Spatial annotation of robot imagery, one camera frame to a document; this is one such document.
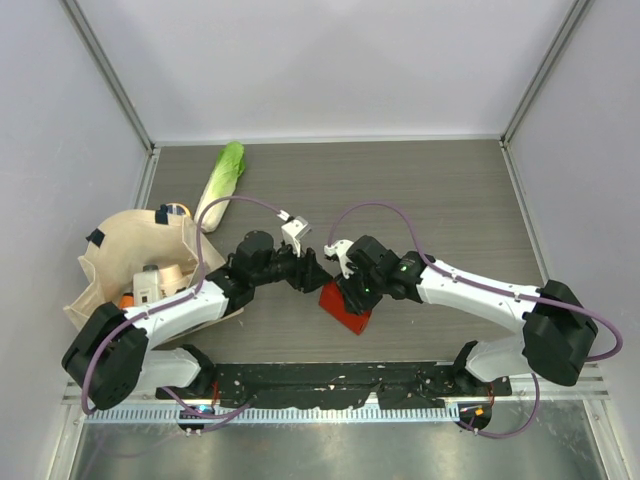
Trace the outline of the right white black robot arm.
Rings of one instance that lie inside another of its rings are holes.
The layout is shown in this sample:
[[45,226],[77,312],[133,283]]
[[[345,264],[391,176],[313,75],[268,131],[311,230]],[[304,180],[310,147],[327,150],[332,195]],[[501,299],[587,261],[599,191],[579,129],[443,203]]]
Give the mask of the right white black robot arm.
[[338,240],[325,246],[324,254],[340,265],[335,282],[345,313],[368,315],[389,296],[450,307],[508,330],[502,339],[466,343],[455,358],[451,380],[465,395],[525,373],[573,386],[598,333],[561,282],[548,281],[538,288],[495,281],[417,251],[398,256],[369,235],[355,242]]

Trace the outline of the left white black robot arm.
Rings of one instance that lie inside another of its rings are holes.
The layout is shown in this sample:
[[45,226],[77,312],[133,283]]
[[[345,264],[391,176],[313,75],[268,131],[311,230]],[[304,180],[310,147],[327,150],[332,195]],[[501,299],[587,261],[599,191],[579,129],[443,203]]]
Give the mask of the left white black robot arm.
[[253,231],[221,268],[194,287],[129,310],[111,302],[98,306],[61,365],[80,386],[88,414],[111,409],[134,392],[204,398],[216,382],[214,363],[193,345],[164,350],[162,344],[237,313],[260,286],[284,281],[307,294],[331,279],[313,249],[297,251],[287,243],[276,247],[270,234]]

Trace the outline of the red paper box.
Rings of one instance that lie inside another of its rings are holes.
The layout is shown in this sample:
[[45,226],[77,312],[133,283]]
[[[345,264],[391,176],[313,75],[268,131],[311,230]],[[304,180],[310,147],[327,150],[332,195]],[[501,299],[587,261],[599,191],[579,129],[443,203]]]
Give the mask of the red paper box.
[[319,306],[356,335],[361,335],[364,332],[372,315],[371,310],[362,314],[349,312],[344,297],[334,281],[322,288]]

